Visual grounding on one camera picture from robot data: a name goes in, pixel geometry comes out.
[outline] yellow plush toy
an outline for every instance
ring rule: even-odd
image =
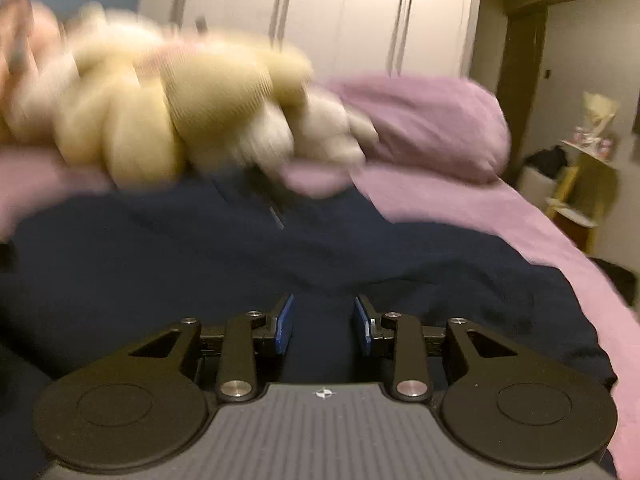
[[[377,140],[366,118],[307,91],[313,72],[301,52],[273,50],[266,38],[177,36],[90,5],[49,66],[12,99],[12,132],[28,137],[50,123],[68,164],[104,167],[120,187],[173,182],[187,162],[273,173],[294,154],[358,164],[356,139]]]

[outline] wooden stand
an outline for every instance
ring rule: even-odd
[[[613,200],[616,170],[612,165],[570,142],[566,146],[578,150],[574,165],[568,167],[554,195],[547,200],[546,216],[587,254],[593,253],[596,232]],[[576,191],[578,180],[584,185],[578,196],[567,200]]]

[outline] pillow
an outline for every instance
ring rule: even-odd
[[[367,158],[418,166],[475,184],[496,180],[510,152],[497,99],[467,79],[363,76],[327,88],[368,115],[380,142]]]

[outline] silver bolt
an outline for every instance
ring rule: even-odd
[[[220,386],[220,391],[227,397],[244,397],[251,393],[252,387],[246,381],[227,381]]]
[[[428,391],[428,387],[422,381],[402,381],[396,386],[396,391],[405,397],[420,397]]]

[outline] closet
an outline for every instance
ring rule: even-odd
[[[367,72],[465,75],[473,0],[140,0],[140,12],[193,28],[242,30],[302,49],[318,78]]]

